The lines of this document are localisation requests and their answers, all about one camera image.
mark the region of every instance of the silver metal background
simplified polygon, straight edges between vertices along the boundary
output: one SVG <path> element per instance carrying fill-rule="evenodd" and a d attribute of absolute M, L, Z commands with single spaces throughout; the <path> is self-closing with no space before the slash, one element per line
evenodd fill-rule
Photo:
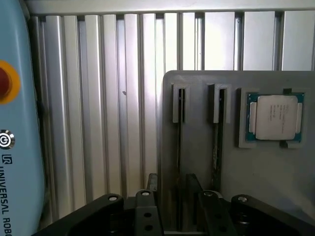
<path fill-rule="evenodd" d="M 103 194 L 134 195 L 157 172 L 167 71 L 314 69 L 313 0 L 27 5 L 45 107 L 46 225 Z"/>

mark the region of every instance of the light blue robot panel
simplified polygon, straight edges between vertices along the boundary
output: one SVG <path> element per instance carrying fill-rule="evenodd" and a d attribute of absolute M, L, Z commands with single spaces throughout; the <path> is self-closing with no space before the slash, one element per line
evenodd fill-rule
<path fill-rule="evenodd" d="M 30 42 L 19 0 L 0 0 L 0 235 L 36 232 L 44 202 Z"/>

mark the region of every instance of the red button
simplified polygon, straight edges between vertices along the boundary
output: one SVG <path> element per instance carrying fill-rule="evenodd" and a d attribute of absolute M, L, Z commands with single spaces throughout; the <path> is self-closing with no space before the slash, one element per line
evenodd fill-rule
<path fill-rule="evenodd" d="M 0 99 L 4 98 L 11 91 L 11 79 L 8 74 L 0 68 Z"/>

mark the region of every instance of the metal panel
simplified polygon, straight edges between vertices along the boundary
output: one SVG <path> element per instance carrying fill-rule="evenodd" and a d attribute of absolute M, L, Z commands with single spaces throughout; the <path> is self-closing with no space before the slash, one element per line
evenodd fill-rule
<path fill-rule="evenodd" d="M 126 45 L 125 20 L 117 19 L 117 52 L 118 52 L 118 92 L 119 92 L 119 140 L 121 158 L 122 196 L 127 196 L 127 158 L 128 158 L 128 124 L 127 124 L 127 85 L 126 85 Z"/>
<path fill-rule="evenodd" d="M 182 15 L 182 68 L 195 69 L 195 13 Z"/>
<path fill-rule="evenodd" d="M 271 70 L 272 57 L 279 56 L 273 39 L 280 46 L 283 39 L 282 69 L 312 68 L 314 12 L 286 12 L 283 21 L 274 15 L 306 1 L 28 2 L 40 15 L 70 15 L 33 22 L 40 27 L 37 64 L 50 116 L 44 117 L 44 151 L 53 220 L 107 191 L 133 195 L 156 172 L 165 72 Z M 195 13 L 201 4 L 203 12 Z M 233 12 L 259 6 L 268 11 Z M 78 26 L 71 15 L 86 12 Z M 103 12 L 126 15 L 100 17 Z M 144 12 L 142 25 L 134 12 Z"/>
<path fill-rule="evenodd" d="M 105 123 L 104 123 L 104 85 L 101 58 L 100 17 L 86 16 L 88 99 L 89 99 L 89 140 L 86 159 L 86 175 L 90 192 L 87 201 L 107 193 Z"/>
<path fill-rule="evenodd" d="M 134 196 L 143 186 L 139 89 L 139 16 L 125 15 L 126 84 L 128 117 L 127 194 Z"/>
<path fill-rule="evenodd" d="M 46 49 L 44 37 L 44 23 L 38 17 L 31 17 L 31 46 L 32 46 L 32 61 L 34 66 L 34 80 L 37 98 L 47 108 L 48 104 L 48 87 L 47 87 L 47 70 L 46 70 Z M 41 224 L 43 226 L 51 224 L 54 219 L 57 219 L 56 213 L 56 198 L 55 198 L 55 175 L 53 169 L 52 157 L 52 135 L 50 120 L 47 112 L 43 111 L 40 122 L 40 134 L 42 138 L 42 152 L 45 157 L 43 160 L 45 168 L 45 203 L 48 205 L 49 211 L 43 215 Z"/>
<path fill-rule="evenodd" d="M 69 143 L 68 103 L 66 97 L 64 33 L 60 16 L 47 16 L 45 28 L 47 46 L 47 81 L 49 114 L 53 134 L 53 159 L 58 216 L 73 210 L 71 158 Z"/>
<path fill-rule="evenodd" d="M 108 191 L 121 194 L 116 16 L 103 16 Z"/>
<path fill-rule="evenodd" d="M 195 70 L 202 70 L 203 64 L 203 43 L 204 43 L 204 19 L 197 16 L 195 19 Z"/>
<path fill-rule="evenodd" d="M 72 178 L 75 179 L 73 181 L 73 201 L 76 210 L 86 204 L 78 21 L 75 16 L 65 16 L 63 20 L 67 95 L 68 104 L 71 104 L 68 106 L 68 112 L 72 157 L 71 170 Z"/>
<path fill-rule="evenodd" d="M 315 11 L 284 13 L 282 70 L 311 70 Z"/>
<path fill-rule="evenodd" d="M 177 70 L 178 67 L 178 14 L 165 13 L 164 37 L 165 37 L 165 72 Z"/>
<path fill-rule="evenodd" d="M 177 16 L 176 14 L 173 13 L 169 13 L 169 14 L 165 14 L 164 18 L 159 18 L 156 19 L 156 93 L 157 93 L 157 159 L 154 160 L 155 163 L 157 163 L 157 170 L 156 172 L 158 172 L 158 157 L 160 156 L 160 145 L 161 145 L 161 140 L 162 140 L 162 95 L 163 95 L 163 77 L 165 74 L 165 70 L 167 69 L 171 69 L 172 66 L 174 66 L 174 68 L 177 68 L 177 48 L 172 49 L 170 48 L 170 50 L 173 50 L 173 53 L 171 54 L 166 54 L 166 49 L 165 49 L 165 45 L 166 45 L 166 35 L 165 35 L 165 27 L 166 27 L 166 23 L 165 23 L 165 17 L 167 16 L 168 20 L 171 20 L 171 22 L 168 23 L 168 25 L 171 25 L 172 23 L 175 22 L 175 25 L 177 25 Z M 171 38 L 171 36 L 174 36 L 174 40 L 171 42 L 175 42 L 176 44 L 176 32 L 175 35 L 171 34 L 170 31 L 168 31 L 168 37 Z"/>
<path fill-rule="evenodd" d="M 205 70 L 233 70 L 234 12 L 205 13 Z"/>
<path fill-rule="evenodd" d="M 314 0 L 27 0 L 31 14 L 315 9 Z"/>
<path fill-rule="evenodd" d="M 272 70 L 275 12 L 245 12 L 243 70 Z"/>
<path fill-rule="evenodd" d="M 142 15 L 144 180 L 157 172 L 156 15 Z"/>

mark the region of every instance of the emergency stop button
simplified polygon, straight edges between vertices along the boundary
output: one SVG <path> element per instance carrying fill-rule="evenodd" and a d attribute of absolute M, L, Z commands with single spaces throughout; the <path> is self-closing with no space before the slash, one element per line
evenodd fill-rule
<path fill-rule="evenodd" d="M 0 99 L 5 98 L 11 91 L 12 81 L 10 76 L 0 68 Z"/>
<path fill-rule="evenodd" d="M 0 60 L 0 109 L 1 105 L 14 101 L 21 88 L 20 77 L 14 67 Z"/>

